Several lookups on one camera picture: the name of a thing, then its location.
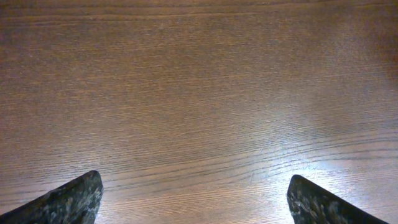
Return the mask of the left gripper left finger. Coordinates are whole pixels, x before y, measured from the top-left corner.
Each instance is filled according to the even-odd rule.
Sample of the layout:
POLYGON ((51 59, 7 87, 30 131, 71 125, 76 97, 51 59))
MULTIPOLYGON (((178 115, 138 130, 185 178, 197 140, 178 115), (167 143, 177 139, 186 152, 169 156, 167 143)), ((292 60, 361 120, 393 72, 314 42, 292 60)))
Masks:
POLYGON ((1 215, 2 224, 94 224, 103 196, 100 173, 91 170, 1 215))

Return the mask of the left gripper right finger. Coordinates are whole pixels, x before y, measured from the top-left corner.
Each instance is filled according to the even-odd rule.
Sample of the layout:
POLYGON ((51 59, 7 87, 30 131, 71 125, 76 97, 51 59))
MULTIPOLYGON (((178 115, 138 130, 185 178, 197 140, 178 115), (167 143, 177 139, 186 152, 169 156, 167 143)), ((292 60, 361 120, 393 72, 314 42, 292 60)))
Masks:
POLYGON ((295 224, 387 224, 301 175, 293 175, 287 202, 295 224))

